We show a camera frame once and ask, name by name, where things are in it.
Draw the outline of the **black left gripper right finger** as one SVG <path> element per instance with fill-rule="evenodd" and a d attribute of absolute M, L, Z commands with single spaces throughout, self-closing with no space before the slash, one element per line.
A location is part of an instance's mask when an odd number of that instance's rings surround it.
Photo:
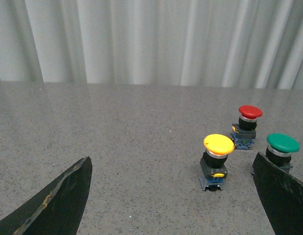
<path fill-rule="evenodd" d="M 303 182 L 258 153 L 253 181 L 262 206 L 277 235 L 303 235 Z"/>

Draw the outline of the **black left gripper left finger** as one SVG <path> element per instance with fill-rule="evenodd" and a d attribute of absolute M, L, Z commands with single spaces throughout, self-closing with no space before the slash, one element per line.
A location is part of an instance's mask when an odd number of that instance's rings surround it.
<path fill-rule="evenodd" d="M 0 221 L 0 235 L 75 235 L 92 178 L 90 157 L 69 167 Z"/>

